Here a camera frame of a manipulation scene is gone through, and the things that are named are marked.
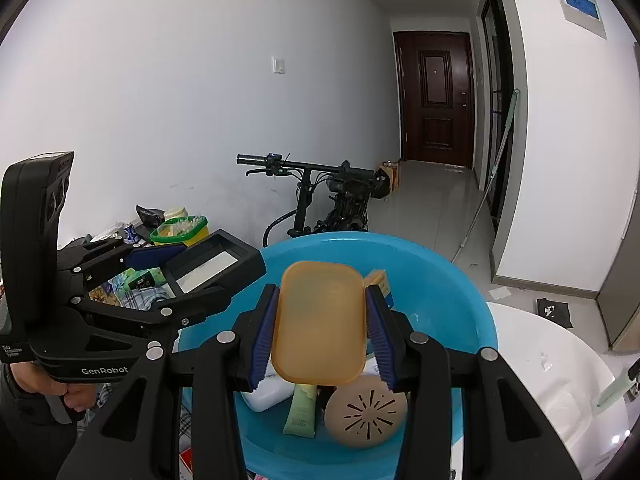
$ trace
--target beige round soap dish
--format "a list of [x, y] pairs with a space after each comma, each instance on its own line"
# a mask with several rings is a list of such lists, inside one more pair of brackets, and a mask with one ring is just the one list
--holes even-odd
[[390, 439], [406, 416], [406, 396], [377, 376], [360, 376], [339, 386], [324, 411], [329, 435], [348, 447], [374, 447]]

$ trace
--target green and yellow container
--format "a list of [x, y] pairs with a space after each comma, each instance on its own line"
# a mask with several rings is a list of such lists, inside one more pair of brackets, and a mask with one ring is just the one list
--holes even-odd
[[[183, 233], [179, 236], [167, 236], [169, 231], [169, 226], [171, 224], [175, 224], [180, 220], [184, 220], [188, 218], [189, 220], [200, 219], [200, 221], [188, 232]], [[207, 228], [207, 218], [205, 216], [189, 216], [189, 217], [178, 217], [171, 218], [164, 222], [158, 229], [155, 229], [151, 233], [151, 241], [154, 245], [165, 245], [165, 244], [177, 244], [182, 242], [186, 246], [192, 246], [193, 244], [198, 243], [203, 238], [209, 236], [209, 228]]]

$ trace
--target orange plastic container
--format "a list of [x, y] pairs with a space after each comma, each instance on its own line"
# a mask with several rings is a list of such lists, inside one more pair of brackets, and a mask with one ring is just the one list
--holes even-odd
[[297, 262], [282, 275], [271, 360], [296, 384], [339, 386], [365, 363], [364, 281], [343, 264]]

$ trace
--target mop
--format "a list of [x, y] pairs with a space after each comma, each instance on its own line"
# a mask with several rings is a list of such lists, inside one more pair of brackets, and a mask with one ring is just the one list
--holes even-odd
[[471, 236], [471, 231], [475, 227], [476, 221], [478, 221], [478, 217], [480, 216], [480, 211], [482, 211], [482, 206], [484, 205], [484, 201], [486, 200], [487, 195], [489, 195], [491, 186], [494, 183], [495, 174], [498, 172], [498, 164], [500, 164], [502, 153], [504, 152], [504, 148], [507, 145], [507, 137], [508, 137], [509, 130], [511, 129], [511, 125], [513, 124], [513, 115], [515, 113], [516, 103], [518, 102], [519, 96], [520, 96], [520, 90], [516, 88], [511, 94], [511, 103], [509, 104], [509, 112], [507, 113], [507, 123], [504, 127], [504, 133], [502, 134], [502, 142], [500, 143], [500, 149], [498, 150], [498, 154], [495, 157], [495, 163], [491, 170], [491, 176], [489, 177], [489, 182], [487, 183], [486, 188], [484, 189], [484, 195], [482, 196], [482, 200], [478, 204], [478, 209], [476, 209], [476, 214], [474, 216], [474, 219], [471, 221], [471, 225], [469, 226], [469, 229], [466, 231], [465, 239], [462, 240], [462, 243], [458, 248], [458, 252], [452, 258], [451, 263], [454, 263], [456, 261], [456, 258], [462, 252], [462, 249], [465, 248], [466, 241], [469, 240], [469, 237]]

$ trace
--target green tube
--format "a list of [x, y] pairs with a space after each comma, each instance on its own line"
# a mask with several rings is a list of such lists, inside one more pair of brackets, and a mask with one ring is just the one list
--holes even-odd
[[313, 438], [316, 436], [316, 396], [318, 387], [296, 384], [289, 416], [282, 433]]

